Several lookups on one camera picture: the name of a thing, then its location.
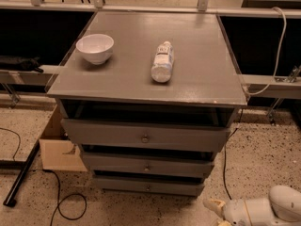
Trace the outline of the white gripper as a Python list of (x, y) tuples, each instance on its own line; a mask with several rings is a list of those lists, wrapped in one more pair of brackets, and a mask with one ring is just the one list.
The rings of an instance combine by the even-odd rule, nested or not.
[(218, 221), (217, 226), (248, 226), (246, 205), (243, 200), (232, 200), (225, 203), (221, 200), (204, 199), (203, 205), (220, 218), (224, 217), (225, 220)]

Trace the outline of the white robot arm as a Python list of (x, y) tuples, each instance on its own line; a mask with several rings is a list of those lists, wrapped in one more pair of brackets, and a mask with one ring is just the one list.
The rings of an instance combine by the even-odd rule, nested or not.
[(301, 226), (301, 193), (289, 186), (273, 186), (267, 198), (203, 204), (222, 218), (217, 226)]

